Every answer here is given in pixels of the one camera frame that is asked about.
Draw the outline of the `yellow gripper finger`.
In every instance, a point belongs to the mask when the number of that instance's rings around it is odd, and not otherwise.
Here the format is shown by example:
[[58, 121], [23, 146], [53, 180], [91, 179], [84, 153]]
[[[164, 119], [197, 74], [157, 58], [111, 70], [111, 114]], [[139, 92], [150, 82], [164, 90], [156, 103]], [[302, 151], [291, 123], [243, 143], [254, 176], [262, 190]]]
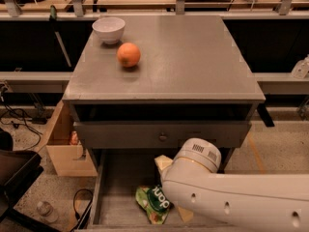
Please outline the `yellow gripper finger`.
[[155, 165], [159, 172], [162, 172], [166, 167], [170, 166], [173, 162], [172, 159], [161, 155], [154, 159]]
[[190, 222], [194, 217], [193, 212], [182, 207], [178, 208], [178, 212], [183, 222]]

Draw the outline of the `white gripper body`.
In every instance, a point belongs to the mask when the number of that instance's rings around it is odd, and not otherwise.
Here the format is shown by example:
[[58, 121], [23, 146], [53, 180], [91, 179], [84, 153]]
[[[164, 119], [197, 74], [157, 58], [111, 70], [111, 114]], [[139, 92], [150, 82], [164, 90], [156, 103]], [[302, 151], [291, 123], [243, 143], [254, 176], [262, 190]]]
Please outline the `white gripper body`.
[[216, 174], [221, 163], [219, 150], [207, 140], [187, 139], [161, 173], [161, 181], [196, 181], [203, 175]]

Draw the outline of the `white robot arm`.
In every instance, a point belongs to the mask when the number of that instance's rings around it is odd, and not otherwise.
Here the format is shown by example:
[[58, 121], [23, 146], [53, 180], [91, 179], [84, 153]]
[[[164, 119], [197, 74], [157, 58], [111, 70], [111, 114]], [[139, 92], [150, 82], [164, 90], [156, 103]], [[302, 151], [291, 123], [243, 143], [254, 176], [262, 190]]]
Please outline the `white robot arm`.
[[309, 232], [308, 174], [220, 174], [219, 150], [200, 138], [154, 162], [163, 193], [184, 218], [198, 214], [257, 232]]

